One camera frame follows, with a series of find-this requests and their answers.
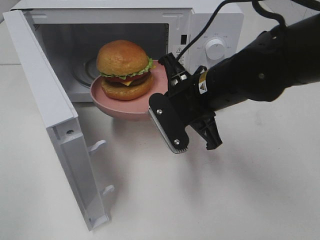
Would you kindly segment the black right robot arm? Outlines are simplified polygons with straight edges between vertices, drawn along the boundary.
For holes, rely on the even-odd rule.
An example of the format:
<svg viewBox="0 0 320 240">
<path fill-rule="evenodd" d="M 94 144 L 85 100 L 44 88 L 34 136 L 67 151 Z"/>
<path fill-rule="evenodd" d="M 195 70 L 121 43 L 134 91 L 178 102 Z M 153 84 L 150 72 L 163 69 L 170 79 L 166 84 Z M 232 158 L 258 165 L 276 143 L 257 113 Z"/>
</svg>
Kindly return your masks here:
<svg viewBox="0 0 320 240">
<path fill-rule="evenodd" d="M 168 147 L 175 154 L 185 152 L 191 126 L 214 150 L 222 144 L 216 111 L 246 100 L 271 102 L 286 88 L 320 80 L 320 17 L 264 31 L 238 53 L 194 74 L 171 53 L 159 63 L 168 90 L 151 95 L 148 111 Z"/>
</svg>

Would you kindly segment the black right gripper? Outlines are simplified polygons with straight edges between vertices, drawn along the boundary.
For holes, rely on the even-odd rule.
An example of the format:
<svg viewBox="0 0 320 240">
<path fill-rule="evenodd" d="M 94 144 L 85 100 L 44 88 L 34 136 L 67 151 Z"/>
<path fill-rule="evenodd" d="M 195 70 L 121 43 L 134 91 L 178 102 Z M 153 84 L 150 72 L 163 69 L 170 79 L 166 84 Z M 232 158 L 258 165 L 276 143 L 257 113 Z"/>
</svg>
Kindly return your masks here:
<svg viewBox="0 0 320 240">
<path fill-rule="evenodd" d="M 202 99 L 200 76 L 207 73 L 207 67 L 199 66 L 191 75 L 172 53 L 158 61 L 165 68 L 167 92 L 154 93 L 148 100 L 148 112 L 162 135 L 168 148 L 175 154 L 187 151 L 189 137 L 186 127 L 192 127 L 206 142 L 207 150 L 214 150 L 222 144 L 215 112 Z"/>
</svg>

